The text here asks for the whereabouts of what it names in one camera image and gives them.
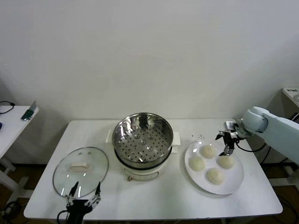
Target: white wall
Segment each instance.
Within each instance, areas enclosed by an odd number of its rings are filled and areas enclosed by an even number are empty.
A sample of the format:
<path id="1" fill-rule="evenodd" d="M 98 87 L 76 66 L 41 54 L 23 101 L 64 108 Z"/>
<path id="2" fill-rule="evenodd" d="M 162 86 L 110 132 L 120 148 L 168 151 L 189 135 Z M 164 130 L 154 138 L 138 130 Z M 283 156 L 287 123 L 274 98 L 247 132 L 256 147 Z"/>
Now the white wall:
<path id="1" fill-rule="evenodd" d="M 46 163 L 73 119 L 267 106 L 299 85 L 298 11 L 297 0 L 2 0 L 1 97 L 40 107 L 8 154 Z"/>

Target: glass lid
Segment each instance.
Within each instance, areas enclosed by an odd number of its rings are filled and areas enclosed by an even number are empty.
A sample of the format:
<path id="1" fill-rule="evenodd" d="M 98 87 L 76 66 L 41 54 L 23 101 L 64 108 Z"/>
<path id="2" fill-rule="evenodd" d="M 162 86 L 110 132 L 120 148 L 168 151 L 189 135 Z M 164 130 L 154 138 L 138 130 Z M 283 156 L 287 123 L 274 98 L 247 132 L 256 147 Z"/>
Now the glass lid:
<path id="1" fill-rule="evenodd" d="M 79 148 L 69 153 L 57 165 L 53 175 L 55 191 L 65 196 L 78 181 L 74 198 L 94 191 L 106 177 L 109 162 L 103 150 L 96 147 Z"/>

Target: white plate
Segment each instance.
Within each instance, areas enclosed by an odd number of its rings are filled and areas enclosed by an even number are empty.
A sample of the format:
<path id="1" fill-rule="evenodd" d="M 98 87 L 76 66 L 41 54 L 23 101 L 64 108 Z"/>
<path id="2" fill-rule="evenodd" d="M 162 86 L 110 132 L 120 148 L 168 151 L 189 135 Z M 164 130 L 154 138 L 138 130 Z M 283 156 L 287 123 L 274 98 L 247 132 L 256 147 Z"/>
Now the white plate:
<path id="1" fill-rule="evenodd" d="M 209 144 L 213 145 L 217 149 L 217 155 L 211 159 L 207 159 L 200 153 L 201 147 Z M 231 169 L 225 169 L 218 165 L 218 155 L 223 152 L 223 149 L 224 144 L 217 141 L 208 142 L 201 140 L 192 143 L 185 152 L 185 166 L 192 180 L 194 180 L 194 182 L 204 190 L 218 195 L 228 195 L 235 192 L 238 190 L 244 179 L 243 165 L 235 154 L 231 155 L 235 159 L 235 165 Z M 190 168 L 189 160 L 194 156 L 199 156 L 205 161 L 205 169 L 203 171 L 196 172 Z M 221 185 L 213 184 L 207 179 L 206 173 L 211 168 L 218 168 L 224 173 L 225 180 Z"/>

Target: cable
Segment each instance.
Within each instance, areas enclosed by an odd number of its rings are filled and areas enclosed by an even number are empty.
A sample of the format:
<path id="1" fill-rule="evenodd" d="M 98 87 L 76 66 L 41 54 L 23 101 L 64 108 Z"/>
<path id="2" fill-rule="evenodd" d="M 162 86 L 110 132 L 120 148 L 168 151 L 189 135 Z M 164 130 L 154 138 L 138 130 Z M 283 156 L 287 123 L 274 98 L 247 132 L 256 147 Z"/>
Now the cable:
<path id="1" fill-rule="evenodd" d="M 58 213 L 57 218 L 56 218 L 56 221 L 57 221 L 58 224 L 60 224 L 59 216 L 60 216 L 62 213 L 65 213 L 65 212 L 67 212 L 67 210 L 62 210 L 61 212 Z"/>
<path id="2" fill-rule="evenodd" d="M 260 164 L 263 164 L 263 162 L 265 162 L 265 160 L 267 159 L 267 157 L 268 157 L 268 155 L 269 155 L 269 153 L 270 153 L 271 149 L 272 149 L 272 148 L 271 148 L 271 147 L 269 147 L 269 149 L 268 149 L 268 152 L 267 152 L 266 156 L 264 157 L 263 161 L 262 161 Z"/>
<path id="3" fill-rule="evenodd" d="M 262 147 L 260 147 L 259 149 L 257 149 L 257 150 L 252 150 L 252 151 L 247 150 L 247 149 L 244 149 L 244 148 L 241 148 L 241 147 L 238 145 L 238 143 L 236 143 L 236 145 L 238 146 L 239 149 L 241 149 L 241 150 L 243 150 L 243 151 L 245 151 L 245 152 L 248 152 L 248 153 L 254 153 L 254 152 L 261 151 L 261 150 L 266 146 L 266 143 L 264 143 L 264 144 L 262 145 Z"/>
<path id="4" fill-rule="evenodd" d="M 14 103 L 12 103 L 12 102 L 9 102 L 9 101 L 0 101 L 0 104 L 2 104 L 2 103 L 9 103 L 11 106 L 12 106 L 12 108 L 10 108 L 8 111 L 5 111 L 5 112 L 0 112 L 0 114 L 5 114 L 5 113 L 7 113 L 7 112 L 10 112 L 13 108 L 14 108 L 14 106 L 15 106 L 15 104 Z"/>
<path id="5" fill-rule="evenodd" d="M 287 201 L 286 199 L 284 199 L 282 196 L 277 195 L 277 197 L 280 199 L 280 202 L 282 205 L 285 205 L 286 207 L 288 207 L 289 209 L 292 210 L 293 214 L 295 215 L 295 221 L 293 223 L 284 223 L 284 222 L 280 221 L 276 216 L 273 216 L 273 218 L 281 224 L 296 224 L 298 222 L 299 216 L 298 216 L 296 210 L 294 209 L 294 207 L 292 206 L 292 204 L 289 201 Z"/>
<path id="6" fill-rule="evenodd" d="M 279 163 L 283 163 L 284 161 L 288 160 L 288 158 L 285 158 L 284 160 L 280 161 Z"/>
<path id="7" fill-rule="evenodd" d="M 19 212 L 21 211 L 21 207 L 22 206 L 18 202 L 10 202 L 7 205 L 5 205 L 3 210 L 1 210 L 1 208 L 0 208 L 0 211 L 1 211 L 0 215 L 2 216 L 2 219 L 3 219 L 0 224 L 2 224 L 3 222 L 5 224 L 7 224 L 7 223 L 14 224 L 14 223 L 10 222 L 10 220 L 15 218 L 19 214 Z M 26 220 L 25 222 L 23 222 L 21 224 L 25 224 L 29 221 L 30 221 L 30 219 Z"/>

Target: green object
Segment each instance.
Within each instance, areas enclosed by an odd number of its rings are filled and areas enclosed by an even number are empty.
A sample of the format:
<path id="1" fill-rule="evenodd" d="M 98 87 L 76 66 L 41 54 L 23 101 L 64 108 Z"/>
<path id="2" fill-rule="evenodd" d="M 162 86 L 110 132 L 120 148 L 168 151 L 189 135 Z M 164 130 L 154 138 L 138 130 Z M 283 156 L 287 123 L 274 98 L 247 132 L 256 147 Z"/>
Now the green object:
<path id="1" fill-rule="evenodd" d="M 22 120 L 30 120 L 30 118 L 32 117 L 32 114 L 34 113 L 34 111 L 32 110 L 26 110 L 26 112 L 24 113 L 24 115 L 21 117 Z"/>
<path id="2" fill-rule="evenodd" d="M 21 119 L 25 120 L 25 121 L 30 120 L 35 109 L 36 109 L 36 100 L 33 102 L 33 104 L 30 106 L 30 108 L 28 110 L 26 110 L 26 112 L 21 117 Z"/>

